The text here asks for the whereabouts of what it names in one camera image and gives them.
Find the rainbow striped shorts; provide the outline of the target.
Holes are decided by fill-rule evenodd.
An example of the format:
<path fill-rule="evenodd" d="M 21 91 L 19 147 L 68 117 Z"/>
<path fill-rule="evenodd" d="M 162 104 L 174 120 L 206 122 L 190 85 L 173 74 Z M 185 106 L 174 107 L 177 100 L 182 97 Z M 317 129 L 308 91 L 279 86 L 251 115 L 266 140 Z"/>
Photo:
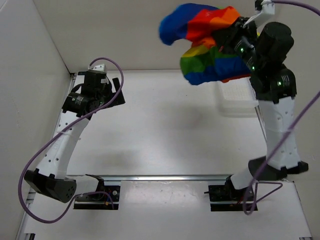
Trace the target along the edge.
<path fill-rule="evenodd" d="M 251 76 L 240 57 L 225 54 L 212 37 L 212 32 L 230 27 L 239 12 L 232 6 L 215 6 L 184 3 L 165 16 L 160 22 L 158 34 L 161 42 L 171 46 L 184 39 L 191 47 L 181 56 L 182 75 L 193 86 L 209 82 L 227 83 Z"/>

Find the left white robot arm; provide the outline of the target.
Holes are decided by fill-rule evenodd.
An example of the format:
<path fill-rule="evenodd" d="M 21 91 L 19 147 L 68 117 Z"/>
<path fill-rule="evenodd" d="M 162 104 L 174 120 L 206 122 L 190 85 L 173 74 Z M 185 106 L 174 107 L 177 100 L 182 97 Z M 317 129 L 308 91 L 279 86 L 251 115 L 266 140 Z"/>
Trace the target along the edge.
<path fill-rule="evenodd" d="M 125 103 L 123 78 L 108 79 L 104 71 L 89 69 L 84 81 L 67 95 L 53 142 L 35 170 L 27 170 L 23 179 L 37 193 L 62 203 L 76 194 L 76 179 L 67 177 L 67 168 L 83 130 L 93 114 Z"/>

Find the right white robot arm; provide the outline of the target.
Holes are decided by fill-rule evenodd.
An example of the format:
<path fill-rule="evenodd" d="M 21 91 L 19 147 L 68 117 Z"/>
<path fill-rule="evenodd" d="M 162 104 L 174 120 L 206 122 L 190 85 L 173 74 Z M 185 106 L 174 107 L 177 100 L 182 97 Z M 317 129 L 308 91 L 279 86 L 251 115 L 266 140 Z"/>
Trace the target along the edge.
<path fill-rule="evenodd" d="M 220 52 L 236 54 L 250 70 L 249 80 L 263 118 L 267 146 L 266 156 L 250 160 L 245 170 L 226 179 L 226 197 L 236 200 L 244 194 L 267 157 L 271 159 L 256 177 L 258 181 L 276 181 L 307 172 L 309 165 L 299 156 L 294 133 L 272 155 L 294 121 L 296 78 L 284 65 L 294 45 L 291 29 L 280 22 L 269 22 L 258 34 L 254 21 L 238 17 L 231 26 L 213 32 L 212 36 Z"/>

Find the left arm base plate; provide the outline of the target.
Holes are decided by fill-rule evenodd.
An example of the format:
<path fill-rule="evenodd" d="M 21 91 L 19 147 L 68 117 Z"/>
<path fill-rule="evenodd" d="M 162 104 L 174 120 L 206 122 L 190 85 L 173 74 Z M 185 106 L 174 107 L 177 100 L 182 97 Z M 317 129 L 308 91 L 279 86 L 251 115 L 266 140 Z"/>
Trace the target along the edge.
<path fill-rule="evenodd" d="M 95 194 L 77 196 L 73 203 L 74 210 L 110 210 L 119 209 L 121 184 L 120 182 L 103 181 L 98 184 Z"/>

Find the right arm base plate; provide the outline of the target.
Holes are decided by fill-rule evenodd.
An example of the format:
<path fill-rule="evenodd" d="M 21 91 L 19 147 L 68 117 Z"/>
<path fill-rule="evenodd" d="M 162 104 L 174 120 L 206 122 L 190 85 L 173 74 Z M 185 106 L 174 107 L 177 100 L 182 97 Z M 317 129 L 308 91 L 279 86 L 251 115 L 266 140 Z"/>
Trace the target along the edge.
<path fill-rule="evenodd" d="M 224 185 L 209 185 L 204 192 L 209 196 L 211 212 L 241 212 L 245 190 L 230 193 Z"/>

